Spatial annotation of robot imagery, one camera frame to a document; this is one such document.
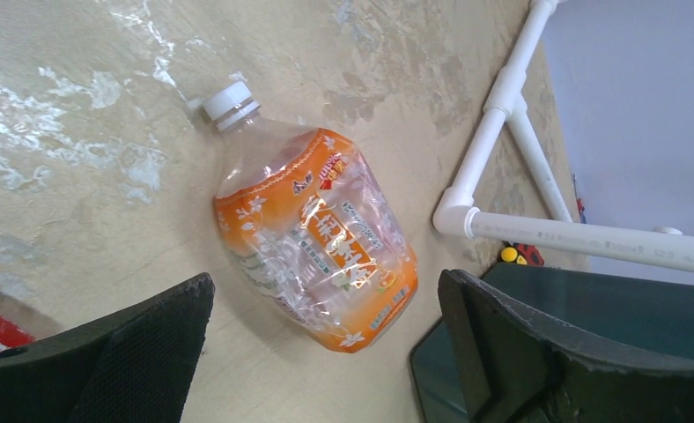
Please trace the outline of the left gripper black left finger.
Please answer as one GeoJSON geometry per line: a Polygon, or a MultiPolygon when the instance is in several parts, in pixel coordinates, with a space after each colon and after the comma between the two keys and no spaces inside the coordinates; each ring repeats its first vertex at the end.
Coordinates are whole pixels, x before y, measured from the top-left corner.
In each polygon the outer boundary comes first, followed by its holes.
{"type": "Polygon", "coordinates": [[[210,320],[200,273],[148,300],[0,352],[0,422],[178,422],[210,320]]]}

